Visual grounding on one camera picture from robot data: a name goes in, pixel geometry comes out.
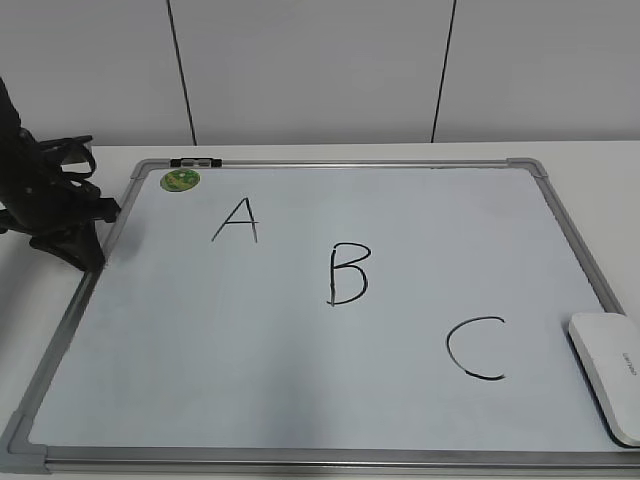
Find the black marker writing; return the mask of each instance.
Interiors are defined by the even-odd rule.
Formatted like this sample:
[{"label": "black marker writing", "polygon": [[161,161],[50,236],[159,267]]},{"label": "black marker writing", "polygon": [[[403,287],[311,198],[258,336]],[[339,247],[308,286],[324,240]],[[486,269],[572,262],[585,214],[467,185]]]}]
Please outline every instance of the black marker writing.
[{"label": "black marker writing", "polygon": [[[240,206],[242,204],[245,204],[247,207],[247,213],[249,214],[249,218],[251,220],[231,220],[231,217],[233,217],[235,215],[235,213],[238,211],[238,209],[240,208]],[[244,197],[242,200],[240,200],[240,203],[238,203],[238,205],[236,205],[236,208],[233,209],[233,211],[229,214],[229,216],[227,217],[227,219],[222,222],[222,225],[220,225],[220,228],[218,229],[218,231],[215,233],[215,235],[213,236],[213,238],[211,239],[211,241],[213,242],[216,237],[218,236],[218,234],[222,231],[222,229],[226,226],[226,225],[234,225],[234,224],[247,224],[250,223],[251,224],[251,228],[253,229],[253,239],[255,240],[256,243],[258,243],[258,230],[256,229],[256,224],[258,222],[255,221],[255,219],[253,218],[253,212],[251,211],[251,205],[249,204],[249,199],[247,197]]]},{"label": "black marker writing", "polygon": [[480,320],[498,320],[498,321],[500,321],[502,323],[506,323],[503,318],[501,318],[501,317],[493,317],[493,316],[476,317],[476,318],[471,318],[469,320],[465,320],[464,322],[460,322],[458,325],[453,327],[453,329],[447,334],[447,340],[445,342],[445,344],[447,346],[447,352],[449,352],[449,356],[451,357],[451,360],[453,360],[453,363],[455,363],[467,375],[470,375],[470,376],[475,377],[475,378],[479,378],[480,380],[488,380],[490,382],[496,381],[496,380],[502,380],[503,378],[505,378],[504,375],[497,375],[495,377],[488,377],[488,376],[480,375],[479,373],[474,373],[474,372],[472,372],[470,370],[467,370],[466,368],[464,368],[460,364],[460,362],[458,362],[458,360],[456,360],[456,357],[453,355],[453,352],[451,351],[451,337],[456,332],[456,330],[464,327],[465,325],[467,325],[469,323],[477,322],[477,321],[480,321]]},{"label": "black marker writing", "polygon": [[[360,247],[360,248],[363,248],[364,250],[366,250],[367,253],[365,253],[362,257],[356,258],[355,260],[350,260],[348,262],[344,262],[344,263],[340,263],[340,264],[336,265],[336,250],[338,249],[338,247],[340,245],[351,245],[351,246],[354,246],[354,247]],[[331,305],[332,307],[334,307],[336,305],[343,305],[345,303],[353,302],[353,301],[359,299],[362,295],[364,295],[364,293],[367,291],[367,288],[369,287],[369,280],[367,280],[367,275],[364,273],[364,270],[362,270],[360,267],[358,267],[357,265],[354,265],[354,264],[356,264],[358,262],[361,262],[362,260],[365,260],[366,258],[369,257],[369,255],[371,255],[371,249],[369,249],[369,247],[366,247],[366,246],[361,245],[359,243],[340,242],[340,243],[336,243],[333,246],[333,251],[331,252],[331,269],[330,269],[331,300],[329,300],[327,302],[329,305]],[[357,295],[351,297],[348,300],[343,300],[341,302],[336,302],[335,272],[336,272],[336,270],[340,270],[342,268],[353,268],[354,270],[357,270],[358,272],[360,272],[360,275],[362,276],[362,290],[360,290],[360,293],[358,293]]]}]

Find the green sticker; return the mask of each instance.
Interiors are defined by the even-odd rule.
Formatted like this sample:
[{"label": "green sticker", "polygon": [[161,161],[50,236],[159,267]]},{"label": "green sticker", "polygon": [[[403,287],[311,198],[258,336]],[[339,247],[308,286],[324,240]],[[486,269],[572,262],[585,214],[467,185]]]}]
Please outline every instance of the green sticker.
[{"label": "green sticker", "polygon": [[184,192],[195,187],[199,181],[200,175],[198,175],[198,172],[188,168],[180,168],[162,177],[160,186],[167,192]]}]

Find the black vertical line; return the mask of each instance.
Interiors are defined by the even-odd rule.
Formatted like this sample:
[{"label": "black vertical line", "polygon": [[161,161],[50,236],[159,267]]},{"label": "black vertical line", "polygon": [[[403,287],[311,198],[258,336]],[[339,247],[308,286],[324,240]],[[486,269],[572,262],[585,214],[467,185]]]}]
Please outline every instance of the black vertical line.
[{"label": "black vertical line", "polygon": [[191,141],[194,145],[198,145],[196,140],[196,129],[193,126],[193,117],[191,116],[191,104],[189,103],[189,93],[187,92],[187,83],[184,80],[184,70],[182,69],[182,57],[180,56],[180,47],[178,46],[178,37],[176,36],[176,24],[173,20],[173,11],[171,11],[171,0],[167,0],[167,13],[169,14],[169,23],[171,24],[171,36],[173,37],[173,48],[176,51],[176,60],[178,61],[178,71],[180,72],[180,83],[182,84],[182,93],[184,95],[184,103],[187,106],[187,117],[189,118],[189,128],[191,129]]},{"label": "black vertical line", "polygon": [[433,117],[433,129],[431,130],[431,143],[436,138],[436,127],[438,125],[438,115],[440,115],[440,101],[442,100],[442,89],[444,87],[444,77],[447,74],[447,62],[449,60],[449,47],[451,46],[451,33],[453,32],[453,19],[456,16],[456,6],[458,0],[453,0],[451,7],[451,20],[449,21],[449,34],[447,35],[447,45],[444,50],[444,61],[442,62],[442,75],[440,76],[440,87],[438,88],[438,101],[436,103],[436,113]]}]

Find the gray plastic corner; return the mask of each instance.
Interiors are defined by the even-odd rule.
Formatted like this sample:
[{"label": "gray plastic corner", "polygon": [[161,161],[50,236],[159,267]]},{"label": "gray plastic corner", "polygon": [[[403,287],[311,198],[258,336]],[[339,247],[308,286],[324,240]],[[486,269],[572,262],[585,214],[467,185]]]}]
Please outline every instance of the gray plastic corner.
[{"label": "gray plastic corner", "polygon": [[0,437],[0,472],[51,473],[45,466],[47,447],[29,442],[33,419],[13,412]]},{"label": "gray plastic corner", "polygon": [[549,174],[547,174],[547,171],[542,166],[540,160],[536,160],[535,158],[507,158],[507,163],[510,167],[524,168],[525,170],[528,170],[531,175],[537,178],[547,178],[549,176]]},{"label": "gray plastic corner", "polygon": [[139,161],[133,172],[131,173],[132,180],[141,180],[149,175],[149,172],[158,168],[168,168],[171,164],[169,158],[147,158]]}]

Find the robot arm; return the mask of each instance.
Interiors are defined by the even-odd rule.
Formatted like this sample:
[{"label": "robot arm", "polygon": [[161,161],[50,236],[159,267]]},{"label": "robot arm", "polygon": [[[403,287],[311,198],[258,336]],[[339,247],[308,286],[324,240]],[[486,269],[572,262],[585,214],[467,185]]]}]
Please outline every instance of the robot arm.
[{"label": "robot arm", "polygon": [[[115,221],[120,207],[113,198],[101,198],[87,181],[95,159],[85,144],[91,136],[37,142],[21,127],[0,79],[0,233],[31,235],[29,244],[56,255],[80,270],[104,265],[96,220]],[[64,163],[80,157],[89,173],[65,172]]]}]

